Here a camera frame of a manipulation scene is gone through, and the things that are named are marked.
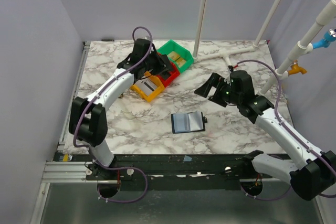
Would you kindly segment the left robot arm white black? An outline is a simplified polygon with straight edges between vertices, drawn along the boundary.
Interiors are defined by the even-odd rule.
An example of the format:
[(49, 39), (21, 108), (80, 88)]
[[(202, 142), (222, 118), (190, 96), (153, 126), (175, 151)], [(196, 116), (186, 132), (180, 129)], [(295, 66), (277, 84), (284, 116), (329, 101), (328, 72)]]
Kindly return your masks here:
[(144, 77), (173, 70), (168, 56), (159, 53), (151, 40), (136, 39), (131, 53), (120, 63), (113, 75), (96, 91), (85, 98), (76, 97), (71, 105), (69, 133), (75, 147), (86, 147), (99, 163), (98, 173), (104, 179), (116, 175), (106, 136), (108, 132), (107, 111), (119, 96)]

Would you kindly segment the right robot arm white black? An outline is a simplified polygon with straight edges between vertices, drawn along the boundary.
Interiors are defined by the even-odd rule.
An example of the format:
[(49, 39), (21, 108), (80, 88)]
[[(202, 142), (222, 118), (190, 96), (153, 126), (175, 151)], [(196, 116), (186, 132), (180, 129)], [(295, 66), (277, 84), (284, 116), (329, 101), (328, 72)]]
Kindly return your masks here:
[(244, 156), (242, 173), (249, 178), (266, 174), (291, 186), (304, 200), (335, 184), (335, 153), (324, 152), (302, 137), (276, 111), (264, 96), (257, 95), (251, 76), (244, 70), (230, 73), (230, 82), (217, 73), (194, 93), (226, 107), (232, 104), (240, 114), (268, 133), (290, 157), (289, 161), (274, 158), (256, 150)]

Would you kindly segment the black leather card holder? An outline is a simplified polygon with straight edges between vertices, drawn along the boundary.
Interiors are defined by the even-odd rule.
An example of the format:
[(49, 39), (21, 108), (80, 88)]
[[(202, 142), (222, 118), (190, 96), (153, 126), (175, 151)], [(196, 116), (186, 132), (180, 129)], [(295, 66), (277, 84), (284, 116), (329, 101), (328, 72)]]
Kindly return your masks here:
[(207, 118), (200, 111), (171, 114), (173, 134), (204, 132), (207, 122)]

